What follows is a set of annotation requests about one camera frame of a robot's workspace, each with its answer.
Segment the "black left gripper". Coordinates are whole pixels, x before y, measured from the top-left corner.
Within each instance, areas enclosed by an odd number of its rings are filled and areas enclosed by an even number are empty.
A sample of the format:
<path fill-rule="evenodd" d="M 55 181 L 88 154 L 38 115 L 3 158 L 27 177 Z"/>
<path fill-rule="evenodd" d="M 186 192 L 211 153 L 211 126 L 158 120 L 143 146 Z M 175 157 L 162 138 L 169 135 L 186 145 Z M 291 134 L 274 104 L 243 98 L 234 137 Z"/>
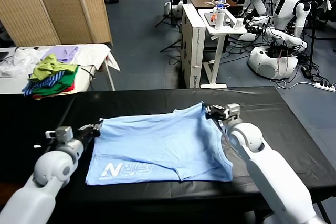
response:
<path fill-rule="evenodd" d="M 99 137 L 101 135 L 100 129 L 102 124 L 103 122 L 86 124 L 78 129 L 74 138 L 81 141 L 82 144 L 89 144 L 95 137 Z"/>

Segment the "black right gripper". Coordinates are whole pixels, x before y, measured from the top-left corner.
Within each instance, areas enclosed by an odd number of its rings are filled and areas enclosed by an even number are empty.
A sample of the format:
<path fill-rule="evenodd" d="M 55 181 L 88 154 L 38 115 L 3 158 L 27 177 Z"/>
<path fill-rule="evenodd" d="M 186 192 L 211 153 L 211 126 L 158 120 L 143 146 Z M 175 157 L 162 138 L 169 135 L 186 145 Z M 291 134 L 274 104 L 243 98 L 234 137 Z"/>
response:
<path fill-rule="evenodd" d="M 207 105 L 206 107 L 209 110 L 205 112 L 207 119 L 227 120 L 229 118 L 229 109 L 227 108 L 220 105 Z"/>

